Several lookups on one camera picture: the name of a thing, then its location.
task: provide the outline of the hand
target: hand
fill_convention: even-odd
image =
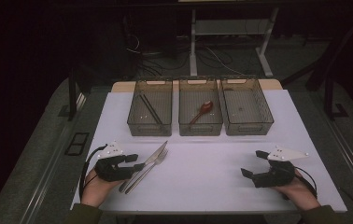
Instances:
[[[295,170],[295,174],[302,176],[297,170]],[[296,207],[303,211],[321,206],[317,198],[308,189],[308,187],[296,177],[293,178],[292,182],[288,185],[272,187],[272,189],[285,194],[296,205]]]
[[[99,207],[106,199],[108,193],[123,181],[124,180],[107,182],[98,177],[94,169],[90,170],[89,174],[86,176],[87,184],[83,190],[81,203],[92,207]]]

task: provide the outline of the white tabletop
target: white tabletop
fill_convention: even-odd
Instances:
[[[153,168],[130,194],[114,189],[101,209],[115,214],[264,214],[296,211],[272,189],[256,189],[240,168],[254,174],[267,172],[269,163],[256,150],[271,152],[275,146],[309,153],[292,161],[314,177],[318,200],[336,212],[346,211],[340,194],[322,163],[287,91],[264,91],[275,123],[267,135],[180,136],[178,95],[174,93],[172,136],[131,136],[127,125],[132,92],[111,92],[106,98],[89,155],[116,141],[125,155],[138,154],[144,162],[163,142],[169,150],[165,161]],[[89,170],[95,165],[92,158]],[[73,203],[79,203],[76,192]]]

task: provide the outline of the gray basket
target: gray basket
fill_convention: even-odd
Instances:
[[[274,120],[261,84],[251,76],[222,76],[220,100],[226,134],[266,135]]]
[[[171,136],[173,79],[146,77],[135,82],[128,116],[132,136]]]
[[[191,121],[204,102],[212,101],[212,110],[193,124]],[[181,77],[179,79],[179,134],[181,136],[216,136],[222,129],[222,115],[215,77]]]

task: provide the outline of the cable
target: cable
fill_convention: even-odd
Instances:
[[[142,52],[139,52],[139,51],[136,51],[136,50],[133,50],[133,49],[127,49],[127,50],[132,52],[132,53],[142,54]]]
[[[156,73],[159,77],[162,76],[162,72],[157,71],[157,70],[154,69],[153,67],[147,66],[147,65],[144,65],[144,64],[142,64],[142,66],[143,66],[143,68],[145,68],[147,71],[148,71],[148,69],[150,69],[150,70],[152,70],[154,73]]]
[[[138,68],[140,68],[140,69],[142,69],[143,71],[147,71],[147,72],[149,72],[149,73],[151,73],[153,76],[157,76],[155,73],[153,73],[153,72],[151,72],[150,70],[148,70],[146,67],[144,67],[144,66],[137,66]]]
[[[235,72],[235,73],[237,73],[237,74],[239,74],[239,75],[243,75],[243,73],[240,73],[240,72],[238,72],[238,71],[235,71],[235,70],[233,70],[232,68],[226,66],[226,64],[224,64],[224,63],[222,62],[222,60],[221,60],[221,59],[214,53],[214,51],[212,51],[210,48],[208,48],[208,47],[205,47],[205,48],[208,49],[209,52],[211,52],[211,53],[218,59],[218,61],[223,65],[223,67],[225,67],[225,68],[229,69],[230,71]]]
[[[231,63],[233,63],[233,57],[232,57],[230,54],[226,53],[225,51],[220,50],[220,49],[218,48],[218,46],[219,46],[218,44],[214,44],[214,47],[217,48],[217,51],[219,51],[220,53],[226,55],[226,57],[229,58],[229,61],[228,61],[228,62],[225,62],[224,59],[219,58],[219,59],[223,62],[223,64],[231,64]],[[202,48],[208,48],[208,49],[209,49],[209,47],[206,46],[206,45],[204,45],[204,44],[203,44]],[[211,57],[211,58],[210,58],[210,57],[206,57],[206,58],[209,59],[209,60],[211,60],[211,61],[218,62],[218,60],[217,60],[217,59],[213,59],[213,57]]]
[[[209,64],[209,63],[205,63],[205,62],[203,61],[203,58],[207,58],[207,59],[209,59],[209,58],[206,57],[204,54],[198,52],[198,51],[196,51],[196,56],[197,56],[197,58],[200,60],[201,63],[203,63],[204,65],[206,65],[206,66],[208,66],[208,67],[211,67],[211,68],[223,68],[223,66],[221,66],[221,65],[220,65],[220,66],[213,66],[213,65],[211,65],[211,64]]]
[[[148,59],[143,59],[142,60],[142,64],[144,64],[144,61],[146,61],[146,62],[148,62],[148,63],[152,63],[152,64],[154,64],[155,66],[149,66],[149,65],[146,65],[145,64],[145,66],[147,66],[147,67],[156,67],[156,68],[160,68],[160,69],[164,69],[164,67],[162,67],[159,63],[155,63],[155,62],[153,62],[153,61],[150,61],[150,60],[148,60]]]
[[[184,59],[184,61],[182,62],[181,65],[179,65],[179,66],[177,66],[177,67],[174,67],[174,68],[166,68],[166,67],[163,67],[163,66],[161,66],[160,64],[155,63],[155,62],[153,62],[153,61],[151,61],[151,60],[149,60],[149,59],[144,59],[144,61],[146,61],[146,62],[148,62],[148,63],[153,63],[153,64],[155,64],[156,66],[158,66],[158,67],[159,67],[160,69],[162,69],[162,70],[169,70],[169,71],[172,71],[172,70],[177,70],[177,69],[179,69],[179,68],[185,66],[185,64],[186,64],[186,62],[188,61],[188,59],[189,59],[189,54],[186,55],[186,57],[185,57],[185,59]]]
[[[87,181],[87,183],[84,185],[83,189],[85,189],[86,186],[88,186],[90,184],[90,182],[92,182],[96,177],[97,177],[97,175],[93,176],[89,181]]]
[[[135,37],[135,39],[136,39],[136,46],[135,46],[135,48],[134,48],[134,49],[138,49],[139,44],[140,44],[138,37],[137,37],[136,35],[130,35],[130,36]]]
[[[107,147],[107,144],[105,144],[104,147],[98,147],[95,151],[92,152],[92,154],[90,154],[90,156],[86,160],[86,162],[84,162],[83,170],[81,171],[80,180],[79,180],[79,184],[78,184],[78,196],[80,197],[80,200],[81,200],[81,196],[83,195],[83,190],[85,187],[84,180],[86,178],[87,170],[89,169],[90,160],[92,159],[94,154],[97,153],[97,151],[104,150],[104,148],[106,148],[106,147]]]
[[[302,168],[299,168],[299,167],[296,167],[295,166],[295,169],[298,169],[298,170],[300,170],[300,171],[303,171],[305,174],[307,174],[309,177],[310,177],[310,179],[313,181],[313,184],[314,184],[314,190],[317,192],[317,184],[316,184],[316,181],[314,180],[314,178],[313,178],[313,176],[311,176],[309,173],[307,173],[304,169],[302,169]]]

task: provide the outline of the wooden spoon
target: wooden spoon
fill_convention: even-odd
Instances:
[[[198,118],[200,118],[203,114],[208,113],[209,111],[212,110],[212,107],[214,106],[214,103],[212,101],[207,101],[202,104],[200,107],[200,112],[194,117],[194,119],[191,120],[190,124],[193,124],[197,121]]]

